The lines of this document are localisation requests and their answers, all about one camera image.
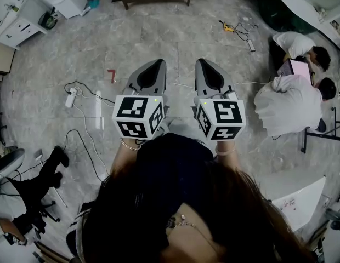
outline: power strip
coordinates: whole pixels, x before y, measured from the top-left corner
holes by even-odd
[[[72,107],[73,101],[75,100],[77,90],[75,88],[70,88],[70,94],[67,96],[65,106],[68,108]]]
[[[248,43],[248,45],[249,45],[249,49],[251,50],[251,52],[255,52],[256,49],[255,49],[255,47],[253,46],[252,40],[248,40],[247,43]]]

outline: fiducial marker cube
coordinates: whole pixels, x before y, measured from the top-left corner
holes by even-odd
[[[242,100],[199,99],[196,119],[208,140],[235,140],[246,126]]]
[[[112,120],[122,138],[150,140],[164,117],[162,96],[118,95]]]

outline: red object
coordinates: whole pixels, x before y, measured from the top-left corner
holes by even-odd
[[[111,83],[114,84],[114,78],[115,78],[115,70],[114,69],[107,69],[108,73],[112,73],[111,75]]]

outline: white shirt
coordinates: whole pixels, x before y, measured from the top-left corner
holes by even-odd
[[[318,128],[322,95],[301,75],[276,77],[254,98],[256,113],[269,136]]]
[[[273,40],[293,59],[305,55],[312,47],[316,46],[309,37],[293,31],[278,33],[273,37]]]
[[[18,191],[11,182],[8,182],[7,178],[0,180],[0,193],[19,195]],[[0,218],[12,221],[24,213],[26,213],[26,206],[21,197],[0,195]]]

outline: marble floor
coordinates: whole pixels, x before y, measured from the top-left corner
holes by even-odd
[[[0,111],[3,123],[8,125],[3,131],[7,145],[18,145],[26,150],[20,171],[37,164],[33,153],[39,148],[45,159],[54,145],[64,146],[70,129],[78,129],[99,176],[105,176],[104,166],[85,132],[82,114],[75,108],[65,107],[66,83],[83,82],[92,91],[100,91],[102,97],[113,100],[121,94],[135,69],[163,58],[167,63],[168,82],[194,87],[195,61],[206,58],[232,76],[238,95],[245,102],[247,127],[237,141],[243,168],[262,183],[288,172],[326,175],[324,194],[335,194],[340,172],[340,142],[310,138],[308,152],[304,155],[300,151],[302,133],[283,135],[274,141],[267,137],[254,112],[253,98],[262,85],[248,83],[266,83],[274,75],[268,53],[268,38],[274,31],[259,16],[256,0],[191,0],[189,7],[185,3],[153,3],[134,5],[129,10],[125,10],[121,2],[110,1],[101,0],[99,7],[84,17],[60,20],[48,35],[33,36],[15,53],[11,73],[1,84]],[[251,53],[247,43],[236,34],[223,31],[219,19],[234,26],[241,22],[249,30],[256,52]],[[339,55],[335,47],[319,33],[310,34],[310,38],[327,48],[332,59],[326,73],[315,68],[317,76],[338,80]],[[114,84],[107,72],[112,69],[116,71]],[[91,96],[85,88],[83,92]],[[166,94],[171,107],[167,116],[197,131],[190,108],[196,92],[169,84]],[[86,114],[87,129],[97,152],[110,168],[119,145],[118,133],[111,121],[112,109],[102,104],[99,113],[95,98],[81,96],[76,98],[75,104]],[[332,106],[337,108],[340,119],[337,99],[323,104],[324,119],[329,127]],[[70,257],[65,244],[67,227],[84,196],[98,188],[100,182],[75,132],[69,134],[66,151],[70,166],[58,169],[64,175],[58,191],[68,208],[59,202],[53,190],[49,191],[45,201],[56,200],[54,215],[60,217],[61,222],[47,220],[42,242]],[[23,174],[22,178],[32,178],[38,172],[39,167]],[[281,197],[282,193],[277,191],[271,198]],[[322,219],[321,201],[317,211],[310,224],[300,231],[303,238],[308,238]]]

